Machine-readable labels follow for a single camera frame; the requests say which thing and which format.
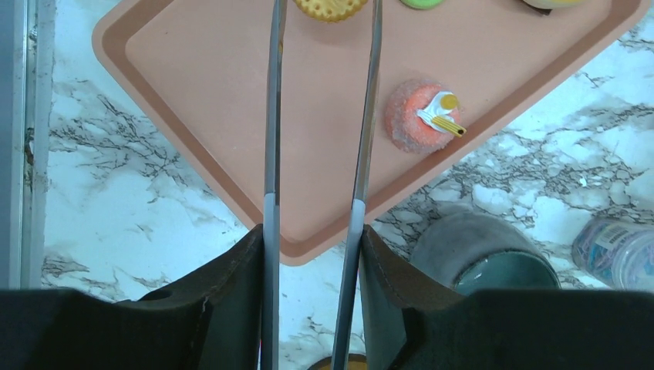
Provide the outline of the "pink snowball cake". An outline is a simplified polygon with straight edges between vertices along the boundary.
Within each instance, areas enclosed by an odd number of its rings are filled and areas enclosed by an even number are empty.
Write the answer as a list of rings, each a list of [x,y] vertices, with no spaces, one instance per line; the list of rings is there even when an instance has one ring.
[[[461,124],[458,97],[429,79],[398,85],[387,100],[383,123],[398,149],[415,154],[441,150],[467,131]]]

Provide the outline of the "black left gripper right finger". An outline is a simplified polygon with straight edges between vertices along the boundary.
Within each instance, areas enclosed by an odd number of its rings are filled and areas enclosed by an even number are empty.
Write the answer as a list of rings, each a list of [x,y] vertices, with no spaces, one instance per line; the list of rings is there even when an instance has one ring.
[[[460,295],[395,254],[360,242],[371,369],[651,369],[653,296],[609,290]]]

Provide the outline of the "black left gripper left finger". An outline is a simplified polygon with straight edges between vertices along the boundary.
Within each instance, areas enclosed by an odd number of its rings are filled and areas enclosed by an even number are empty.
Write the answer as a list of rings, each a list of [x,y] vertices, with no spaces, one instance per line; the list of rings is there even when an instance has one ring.
[[[3,369],[255,369],[263,233],[144,295],[109,303],[73,289],[1,293]]]

